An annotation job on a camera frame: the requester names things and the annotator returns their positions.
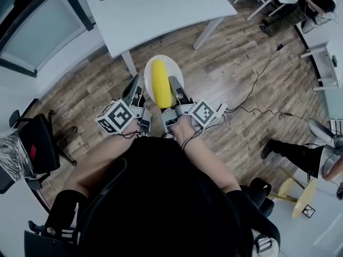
shoe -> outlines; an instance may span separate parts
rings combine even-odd
[[[272,36],[268,33],[266,26],[260,25],[259,29],[260,29],[261,31],[263,31],[266,35],[268,35],[269,37],[272,37]]]
[[[269,153],[272,152],[272,149],[270,148],[270,142],[271,142],[271,139],[268,140],[268,142],[265,144],[265,146],[263,147],[261,151],[262,160],[265,160],[268,157]]]
[[[266,27],[269,26],[269,22],[266,19],[262,19],[261,23],[265,25]]]

yellow stool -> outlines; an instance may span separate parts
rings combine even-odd
[[[295,179],[288,171],[281,168],[283,172],[289,177],[286,181],[284,181],[279,189],[278,195],[269,194],[269,197],[274,197],[284,201],[290,201],[295,203],[292,218],[298,218],[304,208],[312,201],[316,187],[318,183],[318,179],[312,179],[307,186],[303,186],[297,179]],[[289,196],[290,192],[292,191],[294,183],[297,183],[304,191],[302,192],[299,199]]]

black chair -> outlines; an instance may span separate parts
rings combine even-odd
[[[27,122],[19,131],[19,138],[28,154],[32,169],[35,175],[44,174],[39,178],[26,178],[31,189],[39,190],[42,188],[42,182],[50,176],[50,172],[58,169],[59,154],[65,158],[72,166],[76,166],[77,161],[71,159],[57,145],[57,142],[66,138],[69,134],[76,133],[77,128],[71,127],[64,135],[54,137],[51,117],[54,114],[49,111],[48,119],[43,114],[38,114],[33,118],[24,118],[16,110],[10,117],[10,127],[21,122]],[[4,169],[0,167],[0,194],[4,194],[14,181]]]

yellow corn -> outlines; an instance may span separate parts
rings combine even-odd
[[[152,87],[156,104],[160,109],[172,106],[172,93],[168,80],[168,73],[163,60],[152,62]]]

plug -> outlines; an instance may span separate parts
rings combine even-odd
[[[283,44],[279,44],[277,50],[281,50],[284,47]]]

